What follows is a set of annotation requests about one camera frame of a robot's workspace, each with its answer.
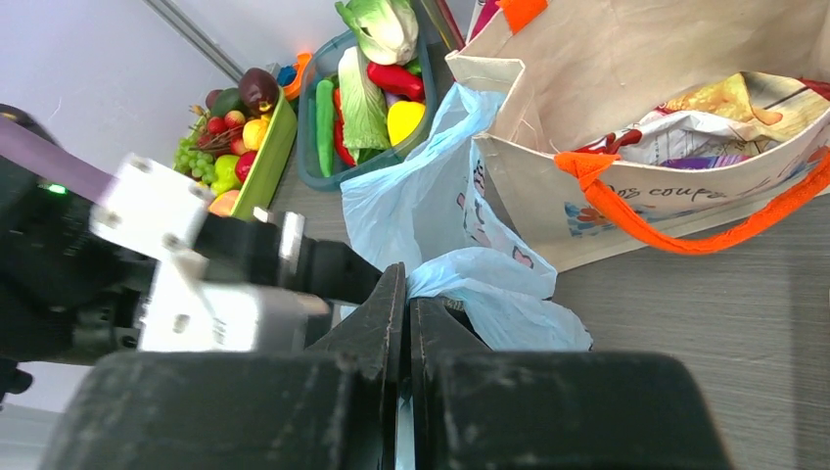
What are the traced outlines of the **yellow bell pepper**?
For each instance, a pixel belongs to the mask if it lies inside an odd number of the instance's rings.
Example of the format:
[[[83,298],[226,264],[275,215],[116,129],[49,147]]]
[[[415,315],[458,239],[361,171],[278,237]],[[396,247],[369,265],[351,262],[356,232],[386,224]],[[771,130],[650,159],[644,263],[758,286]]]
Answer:
[[[393,146],[401,144],[420,125],[426,106],[418,102],[397,101],[388,110],[387,129]]]

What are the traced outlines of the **light blue plastic bag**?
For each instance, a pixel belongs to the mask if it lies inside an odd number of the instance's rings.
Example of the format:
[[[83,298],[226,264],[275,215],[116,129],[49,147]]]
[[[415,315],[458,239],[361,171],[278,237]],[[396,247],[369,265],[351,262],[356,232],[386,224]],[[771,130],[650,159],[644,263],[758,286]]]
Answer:
[[[493,349],[586,352],[586,327],[552,299],[556,269],[484,197],[474,137],[503,101],[499,92],[452,86],[429,138],[403,163],[342,185],[348,239],[379,268],[403,263],[410,297],[460,303]]]

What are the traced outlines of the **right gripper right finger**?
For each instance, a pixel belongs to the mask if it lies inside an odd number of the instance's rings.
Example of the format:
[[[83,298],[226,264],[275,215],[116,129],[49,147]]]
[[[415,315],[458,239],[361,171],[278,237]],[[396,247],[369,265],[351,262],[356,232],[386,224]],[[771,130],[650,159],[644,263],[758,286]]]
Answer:
[[[496,352],[409,307],[418,469],[729,469],[685,365],[653,352]]]

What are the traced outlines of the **napa cabbage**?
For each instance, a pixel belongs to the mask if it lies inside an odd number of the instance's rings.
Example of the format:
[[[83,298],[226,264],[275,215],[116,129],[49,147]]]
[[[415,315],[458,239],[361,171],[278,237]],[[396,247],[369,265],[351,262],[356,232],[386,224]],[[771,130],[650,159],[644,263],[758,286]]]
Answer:
[[[369,79],[368,64],[360,49],[352,46],[344,50],[338,65],[344,143],[359,165],[392,146],[385,97]]]

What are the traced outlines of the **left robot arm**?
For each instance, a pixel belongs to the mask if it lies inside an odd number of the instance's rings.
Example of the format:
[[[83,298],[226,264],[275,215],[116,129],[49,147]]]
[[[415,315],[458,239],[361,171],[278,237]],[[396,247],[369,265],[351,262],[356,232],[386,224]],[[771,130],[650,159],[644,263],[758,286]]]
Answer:
[[[26,112],[1,104],[7,118],[36,137],[1,132],[1,407],[8,394],[31,386],[33,376],[19,369],[31,361],[96,360],[122,344],[116,328],[134,319],[138,293],[150,289],[156,261],[93,235],[89,216],[93,204],[83,195],[46,189],[48,181],[26,165],[3,155],[3,149],[53,158],[75,168],[86,189],[96,191],[110,176],[66,153]],[[210,259],[212,278],[225,266],[226,282],[290,287],[322,299],[364,303],[381,271],[343,242],[313,240],[303,235],[298,267],[288,284],[278,284],[287,268],[271,242],[287,237],[265,222],[208,215],[196,239],[196,252]],[[82,329],[102,333],[103,340],[82,346]]]

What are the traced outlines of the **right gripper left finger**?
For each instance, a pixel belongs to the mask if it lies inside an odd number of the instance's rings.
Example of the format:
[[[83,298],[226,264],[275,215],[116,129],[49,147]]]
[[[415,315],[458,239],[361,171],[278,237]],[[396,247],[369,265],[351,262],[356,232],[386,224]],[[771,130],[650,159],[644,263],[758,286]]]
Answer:
[[[309,349],[128,352],[84,379],[44,469],[392,469],[402,264]]]

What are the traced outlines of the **beige canvas tote bag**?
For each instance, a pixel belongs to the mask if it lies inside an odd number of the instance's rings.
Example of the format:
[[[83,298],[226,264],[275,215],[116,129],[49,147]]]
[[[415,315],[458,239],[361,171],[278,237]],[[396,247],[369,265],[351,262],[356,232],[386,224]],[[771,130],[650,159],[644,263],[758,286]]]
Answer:
[[[829,84],[825,1],[505,1],[446,61],[504,95],[475,142],[521,238],[561,271],[647,246],[717,253],[829,189],[829,109],[728,167],[577,151],[737,72]]]

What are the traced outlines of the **red white chips bag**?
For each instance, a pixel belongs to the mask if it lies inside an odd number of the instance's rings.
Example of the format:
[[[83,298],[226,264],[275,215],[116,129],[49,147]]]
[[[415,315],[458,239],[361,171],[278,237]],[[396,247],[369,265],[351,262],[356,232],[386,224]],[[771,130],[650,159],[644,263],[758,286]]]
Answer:
[[[577,151],[656,166],[685,157],[754,158],[796,137],[828,109],[827,82],[737,72],[668,100]]]

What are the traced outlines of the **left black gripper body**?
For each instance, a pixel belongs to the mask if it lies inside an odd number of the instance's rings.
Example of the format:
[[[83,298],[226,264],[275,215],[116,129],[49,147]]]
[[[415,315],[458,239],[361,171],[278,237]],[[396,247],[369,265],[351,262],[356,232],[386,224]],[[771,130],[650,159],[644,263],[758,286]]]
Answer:
[[[279,287],[360,305],[382,272],[340,241],[304,235],[299,214],[277,223],[210,214],[194,243],[207,259],[206,280]]]

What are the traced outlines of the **purple snack bag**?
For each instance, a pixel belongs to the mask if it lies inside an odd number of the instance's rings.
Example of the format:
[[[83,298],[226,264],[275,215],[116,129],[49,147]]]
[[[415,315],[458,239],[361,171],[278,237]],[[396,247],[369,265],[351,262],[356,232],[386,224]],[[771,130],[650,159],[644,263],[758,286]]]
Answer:
[[[703,170],[728,167],[751,160],[749,155],[721,155],[721,156],[698,156],[685,157],[676,160],[669,160],[662,164],[663,167],[683,170]]]

